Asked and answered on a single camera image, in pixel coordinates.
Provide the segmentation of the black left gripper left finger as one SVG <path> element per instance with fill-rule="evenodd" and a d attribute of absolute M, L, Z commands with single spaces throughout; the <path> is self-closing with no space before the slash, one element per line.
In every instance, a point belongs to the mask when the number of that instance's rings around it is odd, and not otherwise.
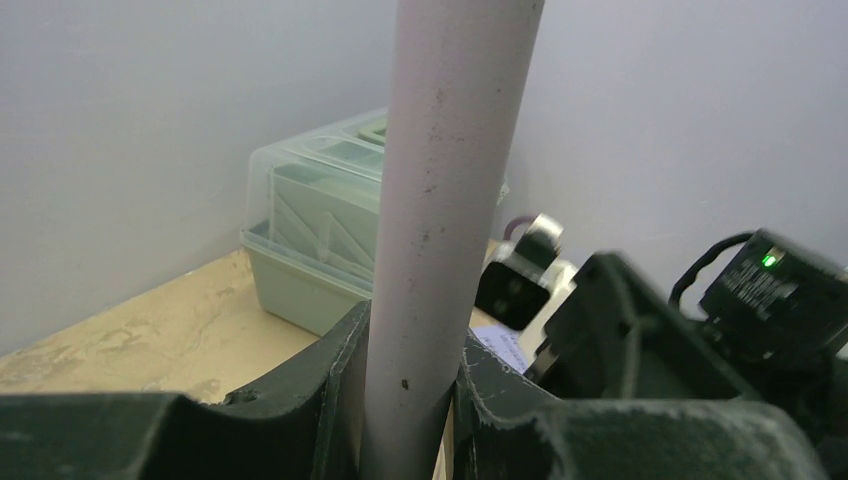
<path fill-rule="evenodd" d="M 208 404 L 165 393 L 1 399 L 5 479 L 354 479 L 370 306 Z"/>

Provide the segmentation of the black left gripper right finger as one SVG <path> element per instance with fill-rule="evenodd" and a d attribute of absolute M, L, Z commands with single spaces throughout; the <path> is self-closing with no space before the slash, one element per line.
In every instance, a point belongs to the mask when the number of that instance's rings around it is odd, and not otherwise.
<path fill-rule="evenodd" d="M 457 479 L 823 479 L 800 428 L 751 401 L 561 400 L 477 338 L 453 402 Z"/>

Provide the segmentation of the lilac perforated music stand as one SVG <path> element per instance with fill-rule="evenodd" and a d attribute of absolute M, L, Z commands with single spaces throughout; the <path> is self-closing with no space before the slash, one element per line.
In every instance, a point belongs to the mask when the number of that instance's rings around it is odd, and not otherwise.
<path fill-rule="evenodd" d="M 544 5 L 397 8 L 359 474 L 428 479 Z"/>

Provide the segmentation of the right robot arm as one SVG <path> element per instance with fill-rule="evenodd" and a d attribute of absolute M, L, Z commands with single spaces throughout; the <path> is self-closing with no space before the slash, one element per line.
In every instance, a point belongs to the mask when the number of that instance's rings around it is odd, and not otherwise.
<path fill-rule="evenodd" d="M 765 229 L 710 247 L 660 295 L 618 252 L 593 254 L 544 325 L 527 377 L 565 399 L 760 400 L 829 476 L 847 475 L 847 275 Z"/>

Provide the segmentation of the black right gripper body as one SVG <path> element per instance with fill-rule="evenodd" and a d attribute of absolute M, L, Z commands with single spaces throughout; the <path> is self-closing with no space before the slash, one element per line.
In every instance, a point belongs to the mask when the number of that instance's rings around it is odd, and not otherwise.
<path fill-rule="evenodd" d="M 563 399 L 761 400 L 618 252 L 593 254 L 543 327 L 529 379 Z"/>

